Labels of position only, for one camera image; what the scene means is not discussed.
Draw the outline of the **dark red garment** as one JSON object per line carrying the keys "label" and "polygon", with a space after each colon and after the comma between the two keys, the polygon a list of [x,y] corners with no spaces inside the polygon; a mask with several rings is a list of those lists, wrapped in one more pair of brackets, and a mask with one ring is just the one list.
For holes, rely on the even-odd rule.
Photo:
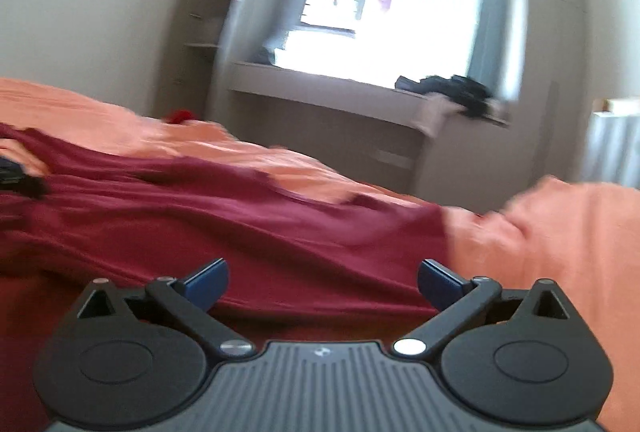
{"label": "dark red garment", "polygon": [[3,430],[46,422],[32,363],[94,278],[141,286],[224,259],[217,315],[256,341],[390,342],[434,313],[416,272],[447,258],[436,205],[322,203],[252,169],[105,155],[34,129],[1,134],[49,170],[41,197],[1,196]]}

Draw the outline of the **dark clothes pile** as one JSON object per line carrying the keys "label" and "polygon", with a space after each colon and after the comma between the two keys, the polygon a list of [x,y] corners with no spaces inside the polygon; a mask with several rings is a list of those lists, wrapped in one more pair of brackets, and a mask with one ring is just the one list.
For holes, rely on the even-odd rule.
{"label": "dark clothes pile", "polygon": [[462,114],[468,118],[503,119],[506,117],[506,104],[496,100],[487,87],[464,76],[450,78],[428,76],[414,81],[399,76],[395,89],[420,96],[440,94],[449,101],[462,107]]}

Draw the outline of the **orange duvet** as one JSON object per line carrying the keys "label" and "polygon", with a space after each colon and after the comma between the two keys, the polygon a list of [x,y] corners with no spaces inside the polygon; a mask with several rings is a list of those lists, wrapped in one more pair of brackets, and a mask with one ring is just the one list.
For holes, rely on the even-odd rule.
{"label": "orange duvet", "polygon": [[[311,157],[232,137],[213,122],[168,125],[129,109],[60,88],[3,79],[1,129],[34,129],[105,155],[196,158],[264,173],[281,189],[322,203],[364,195],[387,204],[426,201],[347,179]],[[48,167],[1,134],[1,155],[33,177]],[[565,183],[548,177],[486,215],[439,207],[447,258],[462,276],[486,275],[506,288],[541,277],[558,282],[601,342],[614,386],[601,412],[612,431],[639,426],[639,194],[611,183]]]}

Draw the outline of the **red pillow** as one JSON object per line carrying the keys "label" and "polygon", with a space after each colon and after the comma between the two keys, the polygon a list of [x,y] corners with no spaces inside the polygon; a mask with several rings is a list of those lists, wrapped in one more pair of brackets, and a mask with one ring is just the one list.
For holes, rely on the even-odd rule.
{"label": "red pillow", "polygon": [[188,109],[177,109],[163,118],[163,122],[168,125],[183,125],[191,121],[198,121],[198,116]]}

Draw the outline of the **tall grey wardrobe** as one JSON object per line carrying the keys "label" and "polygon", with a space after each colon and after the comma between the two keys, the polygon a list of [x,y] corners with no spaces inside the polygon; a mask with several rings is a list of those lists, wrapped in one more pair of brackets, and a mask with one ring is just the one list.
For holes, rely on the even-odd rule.
{"label": "tall grey wardrobe", "polygon": [[506,126],[492,128],[480,209],[500,208],[546,175],[574,165],[584,97],[584,0],[527,0],[524,66]]}

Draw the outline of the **grey window bench cabinet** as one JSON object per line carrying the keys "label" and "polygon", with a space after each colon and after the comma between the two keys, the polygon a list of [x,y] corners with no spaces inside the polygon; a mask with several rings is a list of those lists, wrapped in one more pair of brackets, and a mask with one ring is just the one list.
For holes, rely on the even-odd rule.
{"label": "grey window bench cabinet", "polygon": [[244,62],[219,64],[213,117],[242,140],[317,158],[348,178],[441,205],[500,207],[524,184],[513,134],[448,115],[434,137],[430,102],[358,82]]}

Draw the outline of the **white cloth on bench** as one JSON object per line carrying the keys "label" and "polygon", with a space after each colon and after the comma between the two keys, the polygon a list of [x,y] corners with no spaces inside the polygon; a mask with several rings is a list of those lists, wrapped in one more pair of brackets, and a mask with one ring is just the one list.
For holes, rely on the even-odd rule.
{"label": "white cloth on bench", "polygon": [[448,96],[440,93],[428,93],[419,102],[412,124],[425,137],[436,139],[450,116],[462,114],[465,111],[466,108],[463,105],[454,102]]}

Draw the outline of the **white radiator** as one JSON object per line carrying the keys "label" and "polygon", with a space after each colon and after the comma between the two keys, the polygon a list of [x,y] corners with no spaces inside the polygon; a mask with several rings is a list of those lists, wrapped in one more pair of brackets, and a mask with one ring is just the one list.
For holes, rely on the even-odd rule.
{"label": "white radiator", "polygon": [[593,108],[579,179],[639,189],[639,98],[603,100]]}

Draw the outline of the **window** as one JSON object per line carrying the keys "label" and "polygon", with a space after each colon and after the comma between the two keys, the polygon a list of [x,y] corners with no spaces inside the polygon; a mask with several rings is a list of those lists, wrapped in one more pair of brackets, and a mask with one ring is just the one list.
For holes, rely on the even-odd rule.
{"label": "window", "polygon": [[508,14],[509,0],[278,0],[255,59],[387,89],[438,77],[494,93]]}

